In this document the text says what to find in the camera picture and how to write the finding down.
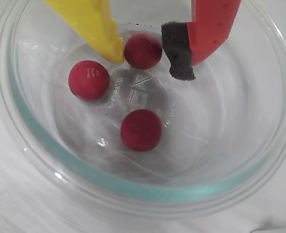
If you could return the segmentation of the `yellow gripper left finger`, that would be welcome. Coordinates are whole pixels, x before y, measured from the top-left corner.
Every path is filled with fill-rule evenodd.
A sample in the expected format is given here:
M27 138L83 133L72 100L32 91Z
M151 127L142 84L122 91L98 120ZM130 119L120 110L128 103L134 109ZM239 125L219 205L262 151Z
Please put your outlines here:
M124 62L124 41L118 35L108 0L47 0L46 3L103 58L114 64Z

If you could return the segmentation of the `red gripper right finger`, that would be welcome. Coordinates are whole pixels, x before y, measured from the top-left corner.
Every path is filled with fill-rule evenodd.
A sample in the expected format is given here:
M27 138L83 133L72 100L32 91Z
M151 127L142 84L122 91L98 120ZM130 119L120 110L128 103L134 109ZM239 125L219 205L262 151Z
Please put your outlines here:
M161 26L162 48L173 78L195 80L193 66L226 41L239 6L239 0L193 0L191 21L170 21Z

